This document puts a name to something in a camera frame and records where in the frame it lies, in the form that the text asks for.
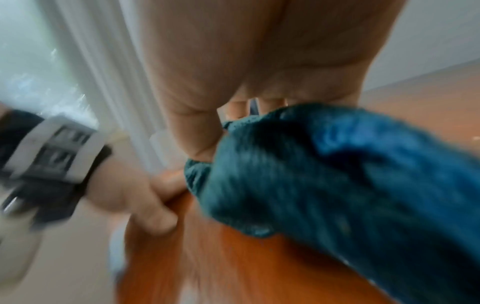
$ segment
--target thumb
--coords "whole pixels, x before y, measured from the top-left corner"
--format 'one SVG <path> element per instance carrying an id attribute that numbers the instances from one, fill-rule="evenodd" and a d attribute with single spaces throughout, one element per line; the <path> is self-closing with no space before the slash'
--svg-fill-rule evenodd
<path id="1" fill-rule="evenodd" d="M 135 221 L 150 233 L 167 233 L 177 225 L 177 215 L 163 205 L 149 185 L 130 191 L 126 206 Z"/>

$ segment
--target white wall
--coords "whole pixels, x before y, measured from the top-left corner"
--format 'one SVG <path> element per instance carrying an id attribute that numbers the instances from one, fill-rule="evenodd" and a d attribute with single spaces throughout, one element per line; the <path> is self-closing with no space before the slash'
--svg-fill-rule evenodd
<path id="1" fill-rule="evenodd" d="M 364 90 L 480 58 L 479 0 L 410 0 Z"/>

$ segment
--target hand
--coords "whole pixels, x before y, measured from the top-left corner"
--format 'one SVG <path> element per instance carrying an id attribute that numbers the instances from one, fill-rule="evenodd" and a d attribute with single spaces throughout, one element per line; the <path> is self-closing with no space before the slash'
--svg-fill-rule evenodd
<path id="1" fill-rule="evenodd" d="M 154 178 L 110 157 L 93 173 L 86 197 L 110 212 L 126 211 L 151 233 L 165 233 L 177 224 L 177 216 L 164 206 L 186 190 L 181 171 Z"/>
<path id="2" fill-rule="evenodd" d="M 406 0 L 122 0 L 179 145 L 211 161 L 217 108 L 248 114 L 308 102 L 355 105 Z"/>

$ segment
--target black and white wristband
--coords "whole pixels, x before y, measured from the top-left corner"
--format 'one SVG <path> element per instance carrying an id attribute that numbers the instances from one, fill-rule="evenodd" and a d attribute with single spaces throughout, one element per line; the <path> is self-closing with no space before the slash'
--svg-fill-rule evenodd
<path id="1" fill-rule="evenodd" d="M 7 113 L 0 119 L 0 215 L 28 215 L 32 228 L 70 218 L 111 154 L 101 133 L 67 118 Z"/>

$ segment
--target blue towel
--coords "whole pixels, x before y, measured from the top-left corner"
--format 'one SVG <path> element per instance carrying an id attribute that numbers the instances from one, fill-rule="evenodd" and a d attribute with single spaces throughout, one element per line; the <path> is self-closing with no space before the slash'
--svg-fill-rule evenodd
<path id="1" fill-rule="evenodd" d="M 224 127 L 213 164 L 185 166 L 207 215 L 330 254 L 402 303 L 480 303 L 477 159 L 360 109 L 301 105 Z"/>

